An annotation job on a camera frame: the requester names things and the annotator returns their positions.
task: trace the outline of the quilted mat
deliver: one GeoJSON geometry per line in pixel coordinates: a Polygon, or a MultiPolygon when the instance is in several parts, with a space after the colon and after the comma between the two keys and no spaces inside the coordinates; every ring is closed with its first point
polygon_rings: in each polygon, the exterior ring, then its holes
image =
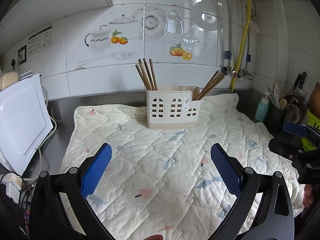
{"type": "MultiPolygon", "coordinates": [[[[118,240],[158,233],[172,240],[209,238],[236,199],[210,159],[214,143],[257,173],[281,171],[294,213],[299,213],[303,185],[297,182],[297,171],[289,160],[269,151],[272,135],[236,110],[238,100],[237,94],[206,97],[197,126],[179,130],[146,128],[146,107],[80,106],[60,172],[79,167],[102,143],[111,145],[112,160],[87,200],[118,240]]],[[[82,232],[67,198],[62,198],[71,223],[82,232]]],[[[241,232],[250,227],[260,199],[257,195],[241,232]]]]}

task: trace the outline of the white plastic utensil caddy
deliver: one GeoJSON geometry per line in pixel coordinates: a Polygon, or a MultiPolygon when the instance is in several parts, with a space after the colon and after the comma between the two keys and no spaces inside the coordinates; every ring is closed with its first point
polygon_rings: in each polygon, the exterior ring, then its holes
{"type": "Polygon", "coordinates": [[[194,86],[147,90],[148,128],[179,129],[196,126],[201,100],[192,101],[194,86]]]}

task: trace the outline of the screw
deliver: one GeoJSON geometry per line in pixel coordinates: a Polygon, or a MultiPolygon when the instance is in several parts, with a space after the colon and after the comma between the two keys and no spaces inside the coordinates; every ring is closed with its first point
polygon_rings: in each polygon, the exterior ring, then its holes
{"type": "Polygon", "coordinates": [[[78,168],[77,168],[77,167],[72,167],[72,168],[69,170],[69,173],[75,174],[77,171],[78,171],[78,168]]]}
{"type": "Polygon", "coordinates": [[[252,173],[253,173],[253,169],[250,168],[250,167],[246,167],[244,170],[245,170],[245,172],[248,173],[248,174],[252,174],[252,173]]]}
{"type": "Polygon", "coordinates": [[[276,171],[276,176],[277,176],[278,178],[281,178],[281,177],[282,177],[282,173],[279,172],[279,171],[276,171]]]}
{"type": "Polygon", "coordinates": [[[46,171],[42,171],[42,172],[40,173],[40,177],[41,177],[41,178],[44,178],[45,176],[47,176],[47,172],[46,172],[46,171]]]}

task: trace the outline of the yellow gas pipe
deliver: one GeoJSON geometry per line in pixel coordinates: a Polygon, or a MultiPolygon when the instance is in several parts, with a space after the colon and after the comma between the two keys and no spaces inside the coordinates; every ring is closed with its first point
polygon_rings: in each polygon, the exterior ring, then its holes
{"type": "MultiPolygon", "coordinates": [[[[247,32],[248,32],[248,28],[249,28],[249,24],[250,24],[250,19],[251,19],[251,0],[247,0],[247,20],[245,22],[244,30],[242,32],[240,49],[239,49],[238,58],[237,58],[237,62],[236,62],[235,71],[237,73],[239,71],[241,61],[242,61],[245,39],[247,38],[247,32]]],[[[230,89],[232,92],[235,90],[235,85],[236,85],[236,77],[231,79],[230,89]]]]}

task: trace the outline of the green basket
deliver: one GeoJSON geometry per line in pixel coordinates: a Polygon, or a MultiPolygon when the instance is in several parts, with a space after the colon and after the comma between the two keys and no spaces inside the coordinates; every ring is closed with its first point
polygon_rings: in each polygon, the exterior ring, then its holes
{"type": "MultiPolygon", "coordinates": [[[[313,113],[311,113],[309,109],[307,110],[307,115],[308,115],[308,124],[319,129],[320,119],[316,117],[313,113]]],[[[314,147],[314,145],[305,137],[301,138],[301,142],[302,142],[303,149],[305,151],[312,151],[316,149],[316,147],[314,147]]]]}

